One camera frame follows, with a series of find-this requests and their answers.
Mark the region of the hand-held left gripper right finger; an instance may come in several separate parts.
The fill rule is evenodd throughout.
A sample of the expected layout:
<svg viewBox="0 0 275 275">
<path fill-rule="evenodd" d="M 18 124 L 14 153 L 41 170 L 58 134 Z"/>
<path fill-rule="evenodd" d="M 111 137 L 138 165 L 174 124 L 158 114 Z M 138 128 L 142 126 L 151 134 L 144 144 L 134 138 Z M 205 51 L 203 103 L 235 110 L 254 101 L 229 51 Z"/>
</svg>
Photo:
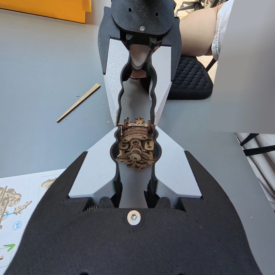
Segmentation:
<svg viewBox="0 0 275 275">
<path fill-rule="evenodd" d="M 153 140 L 157 159 L 150 181 L 152 194 L 169 199 L 200 198 L 202 194 L 184 149 L 158 126 L 153 127 Z"/>
</svg>

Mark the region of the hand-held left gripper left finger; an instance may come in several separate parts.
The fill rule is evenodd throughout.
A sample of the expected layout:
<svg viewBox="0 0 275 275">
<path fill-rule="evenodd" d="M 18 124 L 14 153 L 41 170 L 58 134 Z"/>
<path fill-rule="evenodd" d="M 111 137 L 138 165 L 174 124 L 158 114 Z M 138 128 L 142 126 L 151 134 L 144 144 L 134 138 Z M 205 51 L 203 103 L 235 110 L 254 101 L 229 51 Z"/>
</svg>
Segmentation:
<svg viewBox="0 0 275 275">
<path fill-rule="evenodd" d="M 119 195 L 122 188 L 115 157 L 120 127 L 113 128 L 90 149 L 69 192 L 70 198 L 100 199 Z"/>
</svg>

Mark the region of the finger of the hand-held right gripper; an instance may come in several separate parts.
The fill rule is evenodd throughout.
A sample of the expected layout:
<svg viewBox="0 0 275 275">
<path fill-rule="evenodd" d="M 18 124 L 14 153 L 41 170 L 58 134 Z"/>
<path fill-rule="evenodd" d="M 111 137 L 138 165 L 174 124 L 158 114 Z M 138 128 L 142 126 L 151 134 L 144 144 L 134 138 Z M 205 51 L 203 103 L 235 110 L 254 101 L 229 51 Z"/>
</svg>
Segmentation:
<svg viewBox="0 0 275 275">
<path fill-rule="evenodd" d="M 124 43 L 110 38 L 104 81 L 114 126 L 118 125 L 121 113 L 120 98 L 124 91 L 122 73 L 129 63 L 130 51 L 125 47 Z"/>
<path fill-rule="evenodd" d="M 172 84 L 170 46 L 160 46 L 151 54 L 148 61 L 148 71 L 151 76 L 149 95 L 152 106 L 150 119 L 152 124 L 157 125 Z"/>
</svg>

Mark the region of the wooden mechanical model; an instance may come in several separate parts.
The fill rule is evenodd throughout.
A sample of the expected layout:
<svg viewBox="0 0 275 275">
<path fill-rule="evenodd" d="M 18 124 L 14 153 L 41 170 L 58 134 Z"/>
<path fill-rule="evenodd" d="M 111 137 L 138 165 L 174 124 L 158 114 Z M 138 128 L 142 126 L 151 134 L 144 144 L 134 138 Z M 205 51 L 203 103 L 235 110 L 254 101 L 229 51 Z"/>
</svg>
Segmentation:
<svg viewBox="0 0 275 275">
<path fill-rule="evenodd" d="M 143 118 L 138 117 L 134 123 L 127 118 L 123 121 L 118 161 L 126 163 L 128 168 L 136 168 L 141 171 L 153 164 L 156 156 L 153 153 L 153 126 L 151 121 L 144 122 Z"/>
</svg>

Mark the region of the person's right forearm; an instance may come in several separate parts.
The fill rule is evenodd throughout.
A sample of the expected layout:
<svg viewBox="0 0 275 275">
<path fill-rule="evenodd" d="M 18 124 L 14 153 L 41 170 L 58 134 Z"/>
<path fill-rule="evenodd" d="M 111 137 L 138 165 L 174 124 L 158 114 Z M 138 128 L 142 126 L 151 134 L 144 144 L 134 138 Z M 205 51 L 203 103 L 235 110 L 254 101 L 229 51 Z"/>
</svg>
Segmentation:
<svg viewBox="0 0 275 275">
<path fill-rule="evenodd" d="M 217 14 L 222 5 L 194 11 L 180 20 L 181 54 L 185 56 L 211 56 Z"/>
</svg>

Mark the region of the grey desk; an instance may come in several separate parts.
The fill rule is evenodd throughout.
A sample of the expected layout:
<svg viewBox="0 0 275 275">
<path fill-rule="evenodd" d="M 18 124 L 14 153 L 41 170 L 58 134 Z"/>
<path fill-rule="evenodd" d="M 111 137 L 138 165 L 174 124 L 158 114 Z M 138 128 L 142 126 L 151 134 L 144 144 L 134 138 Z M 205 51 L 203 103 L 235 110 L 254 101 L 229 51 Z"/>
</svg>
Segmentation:
<svg viewBox="0 0 275 275">
<path fill-rule="evenodd" d="M 67 168 L 114 128 L 97 36 L 98 26 L 1 10 L 1 178 Z M 242 219 L 266 218 L 272 208 L 235 134 L 208 129 L 209 107 L 210 98 L 169 100 L 159 127 L 208 170 Z"/>
</svg>

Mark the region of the person's right hand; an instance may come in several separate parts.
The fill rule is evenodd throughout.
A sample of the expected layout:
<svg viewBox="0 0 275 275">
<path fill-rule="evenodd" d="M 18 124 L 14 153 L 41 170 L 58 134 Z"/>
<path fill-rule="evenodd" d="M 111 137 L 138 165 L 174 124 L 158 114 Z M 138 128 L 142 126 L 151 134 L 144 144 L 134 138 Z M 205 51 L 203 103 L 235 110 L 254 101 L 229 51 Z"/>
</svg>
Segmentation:
<svg viewBox="0 0 275 275">
<path fill-rule="evenodd" d="M 146 78 L 146 71 L 144 71 L 143 69 L 135 70 L 134 68 L 132 68 L 130 78 L 131 79 Z"/>
</svg>

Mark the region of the black honeycomb cushion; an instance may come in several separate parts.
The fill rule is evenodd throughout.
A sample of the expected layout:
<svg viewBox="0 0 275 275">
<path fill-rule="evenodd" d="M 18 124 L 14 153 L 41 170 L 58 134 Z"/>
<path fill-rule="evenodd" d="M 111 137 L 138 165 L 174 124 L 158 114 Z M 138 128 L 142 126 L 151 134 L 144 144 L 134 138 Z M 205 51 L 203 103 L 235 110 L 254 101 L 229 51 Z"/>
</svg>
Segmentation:
<svg viewBox="0 0 275 275">
<path fill-rule="evenodd" d="M 182 55 L 168 100 L 201 100 L 212 94 L 213 82 L 196 57 Z"/>
</svg>

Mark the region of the thin wooden stick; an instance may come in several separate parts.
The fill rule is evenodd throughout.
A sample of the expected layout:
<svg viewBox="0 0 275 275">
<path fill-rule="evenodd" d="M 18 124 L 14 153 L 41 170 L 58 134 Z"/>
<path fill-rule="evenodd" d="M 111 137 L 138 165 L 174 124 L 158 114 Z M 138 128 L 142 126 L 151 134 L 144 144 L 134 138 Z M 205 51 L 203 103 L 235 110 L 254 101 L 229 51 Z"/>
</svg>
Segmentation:
<svg viewBox="0 0 275 275">
<path fill-rule="evenodd" d="M 66 117 L 71 111 L 73 111 L 78 105 L 80 105 L 83 101 L 85 101 L 92 93 L 94 93 L 98 88 L 100 88 L 100 84 L 96 83 L 91 89 L 89 89 L 74 105 L 72 105 L 60 118 L 56 120 L 56 122 L 60 122 L 64 117 Z"/>
</svg>

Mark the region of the black office chair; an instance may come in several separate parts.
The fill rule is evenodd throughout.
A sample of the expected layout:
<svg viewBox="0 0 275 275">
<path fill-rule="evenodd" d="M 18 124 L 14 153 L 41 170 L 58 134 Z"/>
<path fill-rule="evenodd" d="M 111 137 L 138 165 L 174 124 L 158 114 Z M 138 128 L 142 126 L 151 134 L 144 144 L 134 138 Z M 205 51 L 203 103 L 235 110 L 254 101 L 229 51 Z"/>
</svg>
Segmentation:
<svg viewBox="0 0 275 275">
<path fill-rule="evenodd" d="M 214 8 L 216 6 L 222 5 L 227 0 L 193 0 L 193 1 L 183 1 L 181 6 L 175 11 L 175 17 L 181 17 L 179 12 L 186 11 L 190 13 L 192 11 L 197 11 L 206 8 Z"/>
</svg>

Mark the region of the person's white shirt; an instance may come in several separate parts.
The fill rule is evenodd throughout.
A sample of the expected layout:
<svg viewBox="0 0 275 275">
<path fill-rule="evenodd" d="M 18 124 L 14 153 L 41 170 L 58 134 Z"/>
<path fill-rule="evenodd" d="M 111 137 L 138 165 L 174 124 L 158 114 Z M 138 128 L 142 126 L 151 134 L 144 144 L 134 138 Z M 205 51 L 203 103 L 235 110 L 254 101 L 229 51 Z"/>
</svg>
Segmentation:
<svg viewBox="0 0 275 275">
<path fill-rule="evenodd" d="M 217 13 L 215 36 L 211 45 L 213 58 L 218 61 L 225 30 L 231 13 L 234 0 L 225 2 Z"/>
</svg>

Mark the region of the illustrated instruction booklet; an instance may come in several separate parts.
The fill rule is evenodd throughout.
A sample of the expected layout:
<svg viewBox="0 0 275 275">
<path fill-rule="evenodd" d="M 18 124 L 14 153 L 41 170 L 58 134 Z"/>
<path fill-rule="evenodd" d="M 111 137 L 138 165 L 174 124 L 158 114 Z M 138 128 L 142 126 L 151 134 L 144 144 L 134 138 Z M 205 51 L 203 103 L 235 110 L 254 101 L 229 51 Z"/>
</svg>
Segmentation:
<svg viewBox="0 0 275 275">
<path fill-rule="evenodd" d="M 37 204 L 65 169 L 0 179 L 0 274 L 14 257 Z"/>
</svg>

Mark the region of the yellow plastic bin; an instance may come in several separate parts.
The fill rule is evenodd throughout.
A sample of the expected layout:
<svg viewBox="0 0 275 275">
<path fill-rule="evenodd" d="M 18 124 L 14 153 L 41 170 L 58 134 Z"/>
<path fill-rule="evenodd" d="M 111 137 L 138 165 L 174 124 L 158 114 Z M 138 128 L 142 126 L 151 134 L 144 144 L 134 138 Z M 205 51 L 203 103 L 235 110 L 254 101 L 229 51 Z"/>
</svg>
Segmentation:
<svg viewBox="0 0 275 275">
<path fill-rule="evenodd" d="M 90 0 L 1 0 L 0 8 L 74 22 L 85 22 Z"/>
</svg>

